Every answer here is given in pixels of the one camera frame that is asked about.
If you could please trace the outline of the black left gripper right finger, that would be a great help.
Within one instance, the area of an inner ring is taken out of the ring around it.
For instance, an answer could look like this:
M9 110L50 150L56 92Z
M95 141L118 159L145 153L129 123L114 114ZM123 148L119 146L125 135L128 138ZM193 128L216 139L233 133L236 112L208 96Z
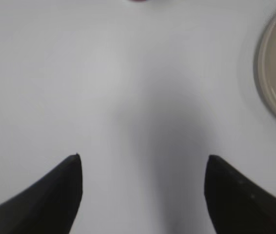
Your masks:
M276 234L276 197L219 156L206 165L204 196L218 234Z

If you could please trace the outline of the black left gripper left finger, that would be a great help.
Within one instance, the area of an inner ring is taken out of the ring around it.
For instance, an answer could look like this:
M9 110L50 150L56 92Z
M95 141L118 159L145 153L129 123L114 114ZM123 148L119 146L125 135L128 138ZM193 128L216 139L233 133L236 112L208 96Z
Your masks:
M68 234L83 194L78 154L0 204L0 234Z

